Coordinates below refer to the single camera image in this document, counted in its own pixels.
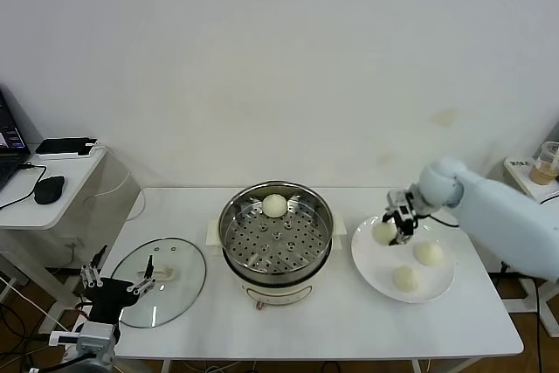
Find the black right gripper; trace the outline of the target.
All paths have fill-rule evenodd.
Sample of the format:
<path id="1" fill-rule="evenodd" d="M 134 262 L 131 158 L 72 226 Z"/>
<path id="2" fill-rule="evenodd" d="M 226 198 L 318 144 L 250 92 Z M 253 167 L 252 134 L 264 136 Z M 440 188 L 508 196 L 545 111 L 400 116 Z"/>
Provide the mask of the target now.
<path id="1" fill-rule="evenodd" d="M 418 228 L 418 215 L 409 204 L 399 204 L 394 211 L 386 211 L 382 217 L 382 222 L 384 224 L 393 220 L 397 226 L 397 230 L 390 244 L 405 245 Z"/>

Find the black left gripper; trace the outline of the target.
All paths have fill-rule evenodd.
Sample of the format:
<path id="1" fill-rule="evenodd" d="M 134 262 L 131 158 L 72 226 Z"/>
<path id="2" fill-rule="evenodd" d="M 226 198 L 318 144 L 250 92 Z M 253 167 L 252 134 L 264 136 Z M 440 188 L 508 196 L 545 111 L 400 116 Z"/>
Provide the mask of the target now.
<path id="1" fill-rule="evenodd" d="M 84 295 L 91 301 L 89 320 L 97 323 L 118 324 L 121 312 L 137 302 L 137 295 L 143 295 L 155 285 L 153 278 L 153 256 L 150 255 L 143 280 L 137 284 L 130 281 L 100 277 L 99 265 L 107 250 L 104 245 L 80 270 Z"/>

